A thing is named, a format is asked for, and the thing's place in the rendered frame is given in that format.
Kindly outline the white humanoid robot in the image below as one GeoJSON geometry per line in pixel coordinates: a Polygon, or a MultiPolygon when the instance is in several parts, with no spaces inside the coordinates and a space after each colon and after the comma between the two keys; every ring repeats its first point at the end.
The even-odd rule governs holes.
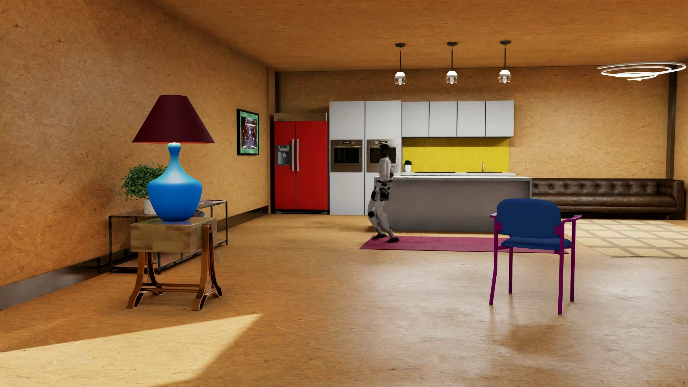
{"type": "Polygon", "coordinates": [[[393,234],[387,215],[383,212],[384,202],[390,198],[391,183],[393,181],[392,162],[388,155],[390,145],[388,143],[380,144],[379,148],[381,150],[381,159],[378,162],[379,176],[374,184],[374,189],[367,206],[367,217],[377,232],[372,238],[373,240],[383,238],[385,234],[388,234],[390,238],[387,242],[394,243],[398,242],[399,238],[393,234]]]}

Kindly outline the red double-door refrigerator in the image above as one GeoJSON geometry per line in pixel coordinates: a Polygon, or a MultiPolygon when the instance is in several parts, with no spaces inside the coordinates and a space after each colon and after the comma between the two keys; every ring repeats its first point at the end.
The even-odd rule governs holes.
{"type": "Polygon", "coordinates": [[[328,139],[326,113],[275,115],[274,212],[329,212],[328,139]]]}

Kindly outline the white tall oven cabinet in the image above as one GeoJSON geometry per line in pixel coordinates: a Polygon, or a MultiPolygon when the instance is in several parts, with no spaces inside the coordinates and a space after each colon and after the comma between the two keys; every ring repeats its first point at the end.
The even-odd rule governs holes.
{"type": "Polygon", "coordinates": [[[330,142],[357,140],[362,146],[356,167],[334,165],[330,148],[329,201],[331,215],[367,215],[367,204],[378,177],[377,166],[368,170],[367,141],[387,140],[401,157],[401,101],[331,101],[330,142]]]}

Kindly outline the magenta floor rug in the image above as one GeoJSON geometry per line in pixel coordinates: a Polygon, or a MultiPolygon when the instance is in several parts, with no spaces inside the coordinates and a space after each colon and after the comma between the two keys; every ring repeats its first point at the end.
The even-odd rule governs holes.
{"type": "Polygon", "coordinates": [[[360,249],[493,252],[493,245],[493,237],[402,236],[393,243],[387,239],[370,238],[360,249]]]}

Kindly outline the grey kitchen island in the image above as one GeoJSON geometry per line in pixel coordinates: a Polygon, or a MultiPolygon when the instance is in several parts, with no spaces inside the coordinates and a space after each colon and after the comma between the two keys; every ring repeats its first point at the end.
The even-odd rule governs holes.
{"type": "Polygon", "coordinates": [[[513,173],[403,172],[384,205],[395,231],[488,232],[508,198],[530,198],[532,179],[513,173]]]}

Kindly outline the black metal console table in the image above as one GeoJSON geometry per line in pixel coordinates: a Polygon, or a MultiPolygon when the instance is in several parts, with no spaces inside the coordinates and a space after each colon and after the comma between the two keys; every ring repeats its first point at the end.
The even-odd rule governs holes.
{"type": "MultiPolygon", "coordinates": [[[[198,205],[195,216],[212,217],[214,216],[218,221],[215,228],[215,246],[226,245],[228,243],[227,228],[230,225],[228,219],[228,204],[227,202],[219,205],[198,205]]],[[[144,209],[137,209],[125,213],[109,215],[108,216],[108,254],[107,259],[99,258],[97,263],[99,268],[108,272],[133,272],[135,270],[136,252],[130,249],[130,226],[134,223],[140,223],[146,220],[152,220],[156,215],[145,215],[144,209]]],[[[181,263],[186,259],[193,258],[199,255],[200,251],[191,253],[154,253],[153,267],[157,274],[161,270],[169,268],[173,265],[181,263]]]]}

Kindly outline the blue lamp with maroon shade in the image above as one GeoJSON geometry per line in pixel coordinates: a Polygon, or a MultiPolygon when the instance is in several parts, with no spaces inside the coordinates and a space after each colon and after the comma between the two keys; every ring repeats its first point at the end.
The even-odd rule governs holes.
{"type": "Polygon", "coordinates": [[[214,143],[214,140],[188,97],[159,96],[133,143],[166,144],[170,154],[165,172],[147,185],[157,216],[171,222],[192,218],[200,203],[202,183],[183,170],[179,161],[181,145],[214,143]]]}

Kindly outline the wooden end table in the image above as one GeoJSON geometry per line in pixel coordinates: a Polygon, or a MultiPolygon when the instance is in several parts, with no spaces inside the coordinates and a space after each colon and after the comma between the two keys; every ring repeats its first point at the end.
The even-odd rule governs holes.
{"type": "Polygon", "coordinates": [[[195,293],[192,309],[200,311],[209,296],[221,297],[222,290],[215,273],[214,246],[217,225],[215,218],[193,217],[180,222],[160,218],[131,225],[131,249],[138,252],[135,286],[129,297],[128,309],[139,305],[146,293],[195,293]],[[153,253],[192,253],[201,251],[202,268],[197,284],[158,282],[153,270],[153,253]]]}

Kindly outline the green potted plant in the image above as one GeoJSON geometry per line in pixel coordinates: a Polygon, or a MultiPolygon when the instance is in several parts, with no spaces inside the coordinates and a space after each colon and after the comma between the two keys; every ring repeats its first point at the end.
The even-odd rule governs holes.
{"type": "Polygon", "coordinates": [[[150,181],[160,177],[166,169],[165,166],[159,164],[139,164],[132,167],[123,177],[120,195],[124,196],[125,200],[143,199],[144,214],[156,215],[149,199],[147,186],[150,181]]]}

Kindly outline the brown leather tufted sofa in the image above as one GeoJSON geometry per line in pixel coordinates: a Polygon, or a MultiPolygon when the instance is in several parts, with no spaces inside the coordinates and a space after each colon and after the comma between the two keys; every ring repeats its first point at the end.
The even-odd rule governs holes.
{"type": "Polygon", "coordinates": [[[686,214],[684,181],[666,178],[534,178],[532,198],[576,215],[686,214]]]}

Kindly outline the beige checkered floor rug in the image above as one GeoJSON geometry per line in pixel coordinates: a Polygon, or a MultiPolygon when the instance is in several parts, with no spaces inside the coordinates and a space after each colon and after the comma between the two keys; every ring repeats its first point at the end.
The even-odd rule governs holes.
{"type": "Polygon", "coordinates": [[[660,220],[576,221],[576,240],[612,257],[688,259],[688,226],[660,220]]]}

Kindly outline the white spiral ceiling light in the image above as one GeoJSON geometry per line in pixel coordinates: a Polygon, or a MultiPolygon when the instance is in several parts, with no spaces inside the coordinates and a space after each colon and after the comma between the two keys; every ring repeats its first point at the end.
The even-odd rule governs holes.
{"type": "Polygon", "coordinates": [[[636,62],[620,63],[597,67],[602,75],[624,78],[628,81],[642,81],[685,69],[684,63],[676,62],[636,62]]]}

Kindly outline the built-in wall oven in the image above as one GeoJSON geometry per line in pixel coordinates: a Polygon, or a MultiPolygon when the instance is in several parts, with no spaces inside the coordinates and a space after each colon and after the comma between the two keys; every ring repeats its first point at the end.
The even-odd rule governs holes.
{"type": "Polygon", "coordinates": [[[366,140],[366,170],[367,172],[378,172],[379,171],[379,161],[383,158],[380,145],[387,144],[390,148],[386,151],[389,156],[391,163],[392,172],[400,172],[400,167],[398,166],[397,156],[400,155],[400,140],[396,139],[368,139],[366,140]]]}
{"type": "Polygon", "coordinates": [[[339,140],[330,141],[330,171],[363,172],[363,141],[339,140]]]}

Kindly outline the framed wall picture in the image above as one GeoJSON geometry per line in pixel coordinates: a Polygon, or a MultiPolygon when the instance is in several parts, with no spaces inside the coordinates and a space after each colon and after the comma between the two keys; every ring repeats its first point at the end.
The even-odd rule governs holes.
{"type": "Polygon", "coordinates": [[[259,115],[252,111],[236,110],[236,153],[259,155],[259,115]]]}

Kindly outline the white upper wall cabinets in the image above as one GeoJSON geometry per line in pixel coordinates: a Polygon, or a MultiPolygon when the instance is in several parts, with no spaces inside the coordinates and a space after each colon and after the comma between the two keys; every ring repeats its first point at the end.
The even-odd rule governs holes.
{"type": "Polygon", "coordinates": [[[403,138],[509,138],[514,135],[514,101],[403,102],[403,138]]]}

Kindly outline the blue chair with purple frame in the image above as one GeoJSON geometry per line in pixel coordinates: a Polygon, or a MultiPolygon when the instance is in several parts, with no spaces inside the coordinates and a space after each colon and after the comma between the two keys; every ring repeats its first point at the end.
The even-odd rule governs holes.
{"type": "Polygon", "coordinates": [[[559,208],[550,201],[532,198],[502,200],[494,214],[493,277],[489,305],[493,305],[497,280],[497,254],[508,251],[508,292],[512,293],[512,255],[514,248],[552,251],[559,256],[558,314],[563,310],[564,253],[570,249],[570,301],[574,301],[575,231],[581,215],[562,219],[559,208]]]}

